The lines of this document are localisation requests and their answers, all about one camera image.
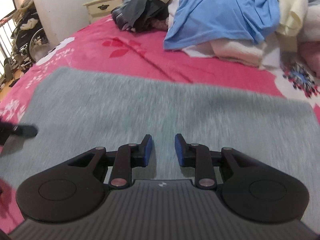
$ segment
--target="black mechanical clamp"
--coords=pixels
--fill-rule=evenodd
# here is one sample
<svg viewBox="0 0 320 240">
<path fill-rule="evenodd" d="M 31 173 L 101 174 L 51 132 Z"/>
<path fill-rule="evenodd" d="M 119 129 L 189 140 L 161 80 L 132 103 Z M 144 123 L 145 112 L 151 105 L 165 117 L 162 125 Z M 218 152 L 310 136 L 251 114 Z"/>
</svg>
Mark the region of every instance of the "black mechanical clamp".
<svg viewBox="0 0 320 240">
<path fill-rule="evenodd" d="M 106 152 L 96 147 L 24 181 L 18 206 L 26 218 L 14 240 L 315 240 L 302 217 L 309 201 L 297 179 L 235 149 L 210 151 L 175 137 L 191 180 L 135 180 L 146 167 L 152 138 Z M 113 166 L 108 184 L 103 184 Z M 214 167 L 219 167 L 218 184 Z"/>
</svg>

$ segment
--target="blue fabric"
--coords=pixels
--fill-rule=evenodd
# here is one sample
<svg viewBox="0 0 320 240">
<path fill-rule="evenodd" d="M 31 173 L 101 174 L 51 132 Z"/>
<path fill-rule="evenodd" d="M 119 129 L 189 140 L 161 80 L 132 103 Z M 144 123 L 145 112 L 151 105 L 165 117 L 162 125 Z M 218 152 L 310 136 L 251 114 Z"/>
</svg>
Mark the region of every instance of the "blue fabric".
<svg viewBox="0 0 320 240">
<path fill-rule="evenodd" d="M 259 43 L 280 21 L 278 0 L 180 0 L 164 49 L 219 38 Z"/>
</svg>

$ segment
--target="clutter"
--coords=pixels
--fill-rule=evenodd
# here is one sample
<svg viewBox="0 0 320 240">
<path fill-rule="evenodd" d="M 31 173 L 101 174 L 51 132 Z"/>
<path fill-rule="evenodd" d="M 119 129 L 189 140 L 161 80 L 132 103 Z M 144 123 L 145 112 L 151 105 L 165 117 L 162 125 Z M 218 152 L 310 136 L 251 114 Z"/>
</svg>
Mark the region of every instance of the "clutter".
<svg viewBox="0 0 320 240">
<path fill-rule="evenodd" d="M 320 0 L 127 0 L 112 17 L 122 31 L 167 31 L 164 49 L 260 69 L 280 68 L 281 52 L 299 46 L 319 75 L 316 49 L 307 48 L 320 42 Z"/>
<path fill-rule="evenodd" d="M 33 3 L 33 0 L 24 0 L 22 5 L 20 6 L 20 8 L 17 9 L 15 11 L 15 13 L 13 14 L 12 19 L 16 23 L 18 23 L 22 19 L 22 17 L 24 16 L 24 14 L 34 6 L 35 5 Z"/>
<path fill-rule="evenodd" d="M 37 20 L 37 19 L 31 18 L 28 20 L 28 22 L 26 24 L 22 24 L 20 29 L 24 30 L 24 31 L 33 29 L 36 26 L 36 24 L 38 23 L 38 21 L 39 20 Z"/>
</svg>

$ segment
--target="wooden floor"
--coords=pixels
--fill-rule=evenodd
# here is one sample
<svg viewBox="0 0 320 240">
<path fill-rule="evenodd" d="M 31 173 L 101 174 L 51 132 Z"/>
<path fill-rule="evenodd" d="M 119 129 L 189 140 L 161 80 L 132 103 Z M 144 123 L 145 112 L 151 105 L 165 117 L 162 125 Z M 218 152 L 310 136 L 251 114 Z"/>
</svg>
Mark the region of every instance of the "wooden floor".
<svg viewBox="0 0 320 240">
<path fill-rule="evenodd" d="M 15 73 L 14 73 L 14 77 L 15 79 L 19 78 L 21 75 L 21 71 L 20 70 L 17 70 Z M 13 82 L 13 80 L 11 80 L 10 82 L 7 82 L 5 84 L 5 87 L 0 91 L 0 102 L 5 98 L 5 96 L 8 94 L 8 92 L 10 91 L 10 87 L 9 85 Z"/>
</svg>

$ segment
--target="gray blanket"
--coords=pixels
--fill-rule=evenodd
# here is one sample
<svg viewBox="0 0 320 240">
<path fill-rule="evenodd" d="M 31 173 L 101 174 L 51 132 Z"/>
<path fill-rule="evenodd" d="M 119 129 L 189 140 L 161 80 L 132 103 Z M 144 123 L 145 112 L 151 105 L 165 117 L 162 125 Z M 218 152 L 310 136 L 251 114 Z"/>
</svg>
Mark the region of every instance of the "gray blanket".
<svg viewBox="0 0 320 240">
<path fill-rule="evenodd" d="M 300 179 L 310 192 L 303 221 L 320 232 L 320 132 L 310 105 L 203 85 L 61 68 L 36 89 L 21 122 L 36 138 L 10 138 L 0 155 L 0 177 L 17 187 L 29 176 L 96 146 L 117 150 L 154 140 L 150 165 L 134 178 L 183 179 L 174 135 L 211 150 L 233 147 Z"/>
</svg>

